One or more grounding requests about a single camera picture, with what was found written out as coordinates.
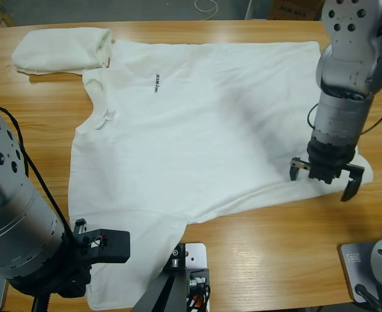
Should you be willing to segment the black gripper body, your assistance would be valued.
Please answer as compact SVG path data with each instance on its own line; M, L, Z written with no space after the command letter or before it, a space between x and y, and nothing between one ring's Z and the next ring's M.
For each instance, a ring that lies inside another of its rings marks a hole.
M80 263L76 251L76 244L69 234L64 233L57 252L48 257L38 270L8 281L19 292L33 297L53 293L63 298L82 297L90 282L91 266Z
M364 168L351 164L355 148L351 145L334 146L311 139L307 145L308 161L294 157L291 164L298 164L300 169L309 171L309 176L340 176L341 171L364 173Z

